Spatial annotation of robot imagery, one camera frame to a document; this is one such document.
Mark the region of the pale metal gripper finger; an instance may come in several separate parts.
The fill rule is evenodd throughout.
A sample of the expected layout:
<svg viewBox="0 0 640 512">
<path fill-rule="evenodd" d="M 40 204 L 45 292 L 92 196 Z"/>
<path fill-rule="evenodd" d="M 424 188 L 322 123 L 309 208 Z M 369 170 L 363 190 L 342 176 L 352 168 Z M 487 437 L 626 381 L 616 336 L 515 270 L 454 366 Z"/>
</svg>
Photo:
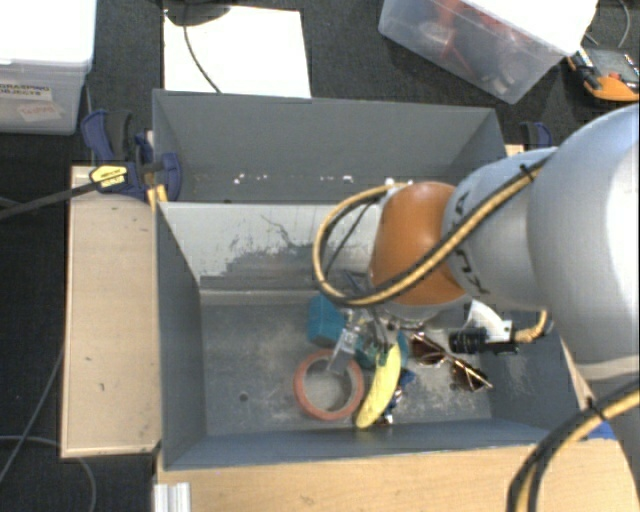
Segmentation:
<svg viewBox="0 0 640 512">
<path fill-rule="evenodd" d="M 360 336 L 355 328 L 345 327 L 336 342 L 327 369 L 334 374 L 343 374 L 355 357 Z"/>
</svg>

